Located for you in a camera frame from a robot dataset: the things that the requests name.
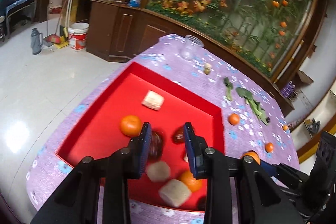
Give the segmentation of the small green olive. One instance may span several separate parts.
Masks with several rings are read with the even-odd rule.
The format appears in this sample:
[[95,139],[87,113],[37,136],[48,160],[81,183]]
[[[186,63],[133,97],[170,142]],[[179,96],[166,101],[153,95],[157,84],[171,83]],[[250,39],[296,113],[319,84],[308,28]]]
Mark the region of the small green olive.
[[209,75],[209,74],[211,73],[211,70],[210,70],[210,69],[205,69],[205,70],[203,71],[203,73],[204,73],[205,75]]

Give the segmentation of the clear plastic jar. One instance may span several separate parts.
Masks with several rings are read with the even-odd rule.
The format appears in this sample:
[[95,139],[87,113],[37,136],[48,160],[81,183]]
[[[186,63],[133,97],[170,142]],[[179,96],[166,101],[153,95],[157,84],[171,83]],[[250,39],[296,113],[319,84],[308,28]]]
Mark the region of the clear plastic jar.
[[203,47],[204,44],[200,39],[192,35],[186,35],[180,54],[185,60],[192,60]]

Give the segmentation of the white red plastic bucket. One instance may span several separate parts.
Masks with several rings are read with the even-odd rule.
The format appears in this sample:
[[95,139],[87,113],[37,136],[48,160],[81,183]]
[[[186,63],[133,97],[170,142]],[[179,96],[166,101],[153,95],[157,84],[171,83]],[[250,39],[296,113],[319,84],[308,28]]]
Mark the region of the white red plastic bucket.
[[74,23],[68,28],[71,49],[81,51],[86,48],[88,29],[89,24],[84,22]]

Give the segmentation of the small green vegetable stalk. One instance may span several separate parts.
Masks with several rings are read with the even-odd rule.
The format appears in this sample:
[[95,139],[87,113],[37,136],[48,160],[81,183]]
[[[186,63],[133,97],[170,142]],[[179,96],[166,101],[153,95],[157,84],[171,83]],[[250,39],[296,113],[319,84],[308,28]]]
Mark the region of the small green vegetable stalk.
[[232,101],[232,89],[233,89],[233,84],[232,82],[229,80],[228,77],[225,77],[224,80],[223,80],[223,83],[226,87],[226,98],[229,100],[229,101]]

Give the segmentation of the grey thermos flask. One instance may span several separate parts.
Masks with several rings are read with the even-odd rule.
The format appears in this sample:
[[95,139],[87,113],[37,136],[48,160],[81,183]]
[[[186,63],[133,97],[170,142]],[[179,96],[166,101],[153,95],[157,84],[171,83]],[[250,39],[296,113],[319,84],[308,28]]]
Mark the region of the grey thermos flask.
[[42,51],[42,33],[37,30],[37,28],[33,28],[31,31],[31,44],[30,47],[32,49],[32,54],[37,55]]

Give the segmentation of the red shallow box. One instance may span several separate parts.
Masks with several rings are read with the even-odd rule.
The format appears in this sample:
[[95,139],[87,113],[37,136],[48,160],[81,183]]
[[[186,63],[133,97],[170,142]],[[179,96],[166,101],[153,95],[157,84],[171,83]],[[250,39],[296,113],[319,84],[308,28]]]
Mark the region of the red shallow box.
[[152,132],[159,151],[147,162],[164,161],[170,178],[188,169],[184,144],[173,135],[189,122],[194,133],[224,151],[221,109],[146,67],[132,63],[104,91],[60,146],[57,155],[70,166],[86,156],[103,159],[126,147],[142,129]]

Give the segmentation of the beige sugarcane piece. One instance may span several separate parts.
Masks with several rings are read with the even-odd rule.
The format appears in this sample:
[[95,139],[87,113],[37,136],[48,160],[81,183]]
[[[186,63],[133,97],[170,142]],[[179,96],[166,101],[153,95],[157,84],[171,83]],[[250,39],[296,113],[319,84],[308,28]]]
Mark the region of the beige sugarcane piece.
[[183,158],[183,160],[185,161],[185,162],[189,162],[189,159],[188,159],[188,156],[187,156],[187,154],[185,153],[185,155],[184,155],[184,158]]
[[160,94],[150,90],[142,100],[142,105],[152,110],[158,111],[163,105],[164,98]]
[[180,207],[192,195],[191,190],[183,182],[171,179],[159,191],[161,199],[171,207]]
[[146,169],[146,174],[152,182],[164,182],[170,178],[170,173],[170,167],[165,161],[154,162]]

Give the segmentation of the wooden cabinet counter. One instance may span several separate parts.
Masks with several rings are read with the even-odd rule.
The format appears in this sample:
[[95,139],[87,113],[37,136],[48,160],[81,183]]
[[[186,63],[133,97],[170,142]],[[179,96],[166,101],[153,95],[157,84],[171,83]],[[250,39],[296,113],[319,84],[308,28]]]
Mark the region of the wooden cabinet counter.
[[167,16],[105,0],[74,0],[72,15],[89,23],[87,51],[106,61],[125,63],[155,45],[160,37],[193,35],[205,49],[251,78],[271,95],[287,116],[294,110],[275,84],[238,54],[209,36]]

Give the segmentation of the small beige nut piece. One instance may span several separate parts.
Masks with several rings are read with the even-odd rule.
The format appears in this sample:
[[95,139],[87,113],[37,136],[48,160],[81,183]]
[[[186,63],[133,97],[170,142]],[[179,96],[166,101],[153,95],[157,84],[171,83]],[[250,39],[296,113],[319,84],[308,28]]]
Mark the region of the small beige nut piece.
[[211,69],[211,68],[212,68],[212,65],[209,64],[209,63],[205,63],[205,64],[204,64],[204,68],[206,68],[206,69]]

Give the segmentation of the purple floral tablecloth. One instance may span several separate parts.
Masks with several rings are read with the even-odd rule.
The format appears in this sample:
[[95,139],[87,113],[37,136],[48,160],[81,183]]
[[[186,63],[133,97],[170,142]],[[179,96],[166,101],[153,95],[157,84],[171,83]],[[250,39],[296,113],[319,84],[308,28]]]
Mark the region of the purple floral tablecloth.
[[[241,73],[217,53],[200,49],[192,60],[183,59],[181,50],[184,45],[185,40],[179,35],[163,36],[157,44],[135,57],[134,62],[220,107],[228,156],[240,157],[244,152],[252,150],[269,163],[283,162],[298,168],[293,140],[289,131],[283,130],[285,114],[277,102],[251,77]],[[40,209],[43,206],[71,171],[70,165],[60,159],[56,151],[94,101],[125,68],[126,65],[122,65],[81,101],[37,154],[26,175],[27,194],[35,208]],[[228,78],[234,87],[249,90],[255,100],[261,103],[270,123],[264,124],[258,120],[250,106],[236,93],[232,93],[232,98],[228,99],[225,95],[224,78]]]

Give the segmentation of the green leafy vegetable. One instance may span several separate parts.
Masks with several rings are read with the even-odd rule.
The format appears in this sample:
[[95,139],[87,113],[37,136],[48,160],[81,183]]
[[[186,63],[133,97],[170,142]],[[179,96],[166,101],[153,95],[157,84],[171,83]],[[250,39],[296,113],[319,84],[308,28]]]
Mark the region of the green leafy vegetable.
[[253,94],[247,89],[241,87],[237,87],[236,92],[241,98],[245,99],[257,118],[267,126],[270,123],[270,118],[267,116],[266,111],[262,108],[261,103],[254,99]]

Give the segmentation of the dark red jujube date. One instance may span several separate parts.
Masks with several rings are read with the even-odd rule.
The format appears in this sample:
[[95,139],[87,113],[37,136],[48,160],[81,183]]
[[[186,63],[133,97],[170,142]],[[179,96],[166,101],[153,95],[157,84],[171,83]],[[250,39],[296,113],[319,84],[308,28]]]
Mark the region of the dark red jujube date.
[[150,150],[148,155],[148,159],[150,161],[156,161],[162,157],[164,144],[165,140],[162,133],[159,131],[152,131]]

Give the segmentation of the orange tangerine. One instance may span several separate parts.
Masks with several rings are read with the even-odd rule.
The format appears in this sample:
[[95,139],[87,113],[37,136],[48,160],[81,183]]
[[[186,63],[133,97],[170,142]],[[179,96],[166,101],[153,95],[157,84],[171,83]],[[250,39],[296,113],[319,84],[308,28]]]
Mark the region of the orange tangerine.
[[269,142],[265,144],[265,150],[267,153],[272,153],[274,151],[273,143]]
[[130,138],[140,134],[142,129],[142,121],[136,115],[127,115],[120,120],[120,131]]
[[232,113],[228,116],[228,122],[233,126],[238,125],[240,123],[240,116],[236,113]]
[[192,193],[201,190],[203,184],[202,180],[197,180],[194,178],[193,174],[189,170],[185,170],[179,176],[179,180],[183,182]]
[[255,151],[245,152],[244,154],[242,154],[241,159],[244,159],[245,157],[253,159],[259,165],[261,164],[261,160],[260,160],[258,154]]

